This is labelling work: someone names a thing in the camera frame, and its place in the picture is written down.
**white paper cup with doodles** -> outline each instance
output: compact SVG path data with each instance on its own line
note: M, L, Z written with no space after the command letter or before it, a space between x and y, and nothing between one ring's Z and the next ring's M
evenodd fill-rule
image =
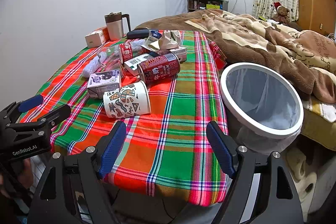
M143 81L107 91L103 100L109 118L128 118L151 112L148 91Z

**brown blanket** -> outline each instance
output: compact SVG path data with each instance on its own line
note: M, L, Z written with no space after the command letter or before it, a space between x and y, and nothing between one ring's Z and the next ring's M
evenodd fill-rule
M266 66L291 82L302 99L313 94L322 102L336 103L336 47L316 32L298 32L222 10L162 17L138 27L203 32L220 47L229 63Z

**mug handle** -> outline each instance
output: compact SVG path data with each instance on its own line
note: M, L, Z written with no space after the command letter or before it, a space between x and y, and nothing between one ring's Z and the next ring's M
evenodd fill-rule
M125 18L125 17L127 19L128 31L130 32L131 31L131 23L130 23L130 20L129 20L129 14L121 15L121 18Z

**tablecloth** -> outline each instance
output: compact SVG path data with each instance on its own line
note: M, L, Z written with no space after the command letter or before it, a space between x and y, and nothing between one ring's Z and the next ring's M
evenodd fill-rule
M181 37L187 61L178 75L147 86L151 114L121 119L127 137L105 181L131 192L208 206L223 201L226 193L227 176L206 138L210 121L227 134L217 70L225 57L204 34L182 31ZM80 153L116 122L107 117L102 100L89 98L87 79L81 76L96 52L112 44L85 48L71 58L38 91L43 104L21 116L21 122L36 121L62 104L71 107L71 116L52 130L54 152Z

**barcode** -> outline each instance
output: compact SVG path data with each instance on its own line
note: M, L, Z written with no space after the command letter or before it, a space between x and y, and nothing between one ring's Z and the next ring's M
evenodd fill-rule
M165 57L167 58L168 61L176 60L176 56L173 54L166 54Z
M132 60L130 60L129 62L130 62L131 64L135 65L135 64L141 62L141 60L138 59L138 58L136 58L136 59L132 59Z

